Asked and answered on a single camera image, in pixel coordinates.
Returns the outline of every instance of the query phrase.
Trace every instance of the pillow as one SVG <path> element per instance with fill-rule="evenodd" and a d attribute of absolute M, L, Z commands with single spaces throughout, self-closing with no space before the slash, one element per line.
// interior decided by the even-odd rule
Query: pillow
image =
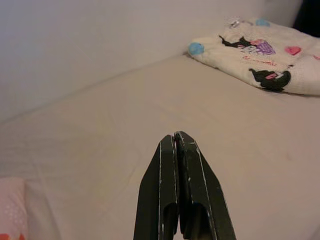
<path fill-rule="evenodd" d="M 26 240 L 25 183 L 18 177 L 0 178 L 0 240 Z"/>

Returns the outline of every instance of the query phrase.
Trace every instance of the mattress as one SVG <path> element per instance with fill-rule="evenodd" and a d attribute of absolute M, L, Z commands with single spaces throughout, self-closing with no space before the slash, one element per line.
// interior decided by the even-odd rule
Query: mattress
<path fill-rule="evenodd" d="M 318 240 L 319 109 L 318 97 L 179 56 L 4 122 L 0 177 L 26 179 L 30 240 L 129 240 L 157 144 L 182 130 L 218 177 L 238 240 Z"/>

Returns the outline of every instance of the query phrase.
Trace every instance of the patterned pillow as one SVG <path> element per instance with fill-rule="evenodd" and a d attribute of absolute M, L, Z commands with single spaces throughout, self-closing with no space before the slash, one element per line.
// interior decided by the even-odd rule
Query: patterned pillow
<path fill-rule="evenodd" d="M 0 178 L 0 240 L 26 240 L 25 183 L 18 177 Z"/>

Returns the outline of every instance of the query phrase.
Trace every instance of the blue polka dot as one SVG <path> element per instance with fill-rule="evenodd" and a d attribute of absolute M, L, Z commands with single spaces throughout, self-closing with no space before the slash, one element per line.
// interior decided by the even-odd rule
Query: blue polka dot
<path fill-rule="evenodd" d="M 266 20 L 264 20 L 263 18 L 259 18 L 255 21 L 255 25 L 257 26 L 266 26 L 266 27 L 270 27 L 270 23 Z"/>
<path fill-rule="evenodd" d="M 193 42 L 189 45 L 189 53 L 191 55 L 203 54 L 204 52 L 205 52 L 205 47 L 198 42 Z"/>

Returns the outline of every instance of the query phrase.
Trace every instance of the beige bed sheet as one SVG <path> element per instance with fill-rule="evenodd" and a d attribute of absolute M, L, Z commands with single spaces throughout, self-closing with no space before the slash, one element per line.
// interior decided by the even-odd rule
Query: beige bed sheet
<path fill-rule="evenodd" d="M 183 130 L 222 185 L 238 240 L 318 240 L 319 123 L 320 98 L 180 56 L 2 124 L 0 177 L 27 181 L 30 240 L 129 240 L 157 144 Z"/>

